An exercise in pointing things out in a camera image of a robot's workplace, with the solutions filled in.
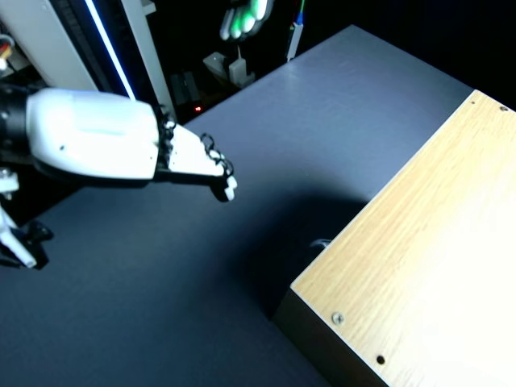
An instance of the white light strip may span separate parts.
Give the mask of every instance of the white light strip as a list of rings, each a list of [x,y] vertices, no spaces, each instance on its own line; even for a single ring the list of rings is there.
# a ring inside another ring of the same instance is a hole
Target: white light strip
[[[113,65],[116,68],[117,73],[119,74],[120,80],[123,83],[123,87],[125,87],[127,95],[133,101],[136,100],[135,94],[132,92],[131,85],[129,85],[129,81],[127,80],[125,72],[122,70],[122,65],[116,54],[114,53],[113,46],[111,45],[110,38],[107,36],[106,30],[102,25],[102,20],[100,16],[98,16],[97,9],[95,8],[93,0],[85,0],[86,5],[88,6],[88,10],[91,13],[91,17],[94,18],[95,25],[97,26],[98,32],[102,37],[102,41],[107,48],[107,51],[110,54],[111,60],[113,61]]]

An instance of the light wood surface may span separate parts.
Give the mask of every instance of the light wood surface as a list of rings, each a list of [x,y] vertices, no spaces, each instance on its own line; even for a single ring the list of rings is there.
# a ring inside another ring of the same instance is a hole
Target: light wood surface
[[[516,114],[473,92],[291,290],[388,385],[516,385]]]

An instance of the dark floor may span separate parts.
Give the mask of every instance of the dark floor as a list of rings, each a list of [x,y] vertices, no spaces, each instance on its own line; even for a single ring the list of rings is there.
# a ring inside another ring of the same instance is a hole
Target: dark floor
[[[0,268],[0,385],[324,386],[269,321],[289,282],[471,89],[348,28],[198,119],[208,189],[81,189],[40,217],[44,270]]]

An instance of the wooden panel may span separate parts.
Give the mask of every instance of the wooden panel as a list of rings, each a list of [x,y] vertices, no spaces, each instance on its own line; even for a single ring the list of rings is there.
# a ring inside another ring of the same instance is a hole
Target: wooden panel
[[[516,385],[515,242],[516,114],[475,91],[292,290],[389,385]]]

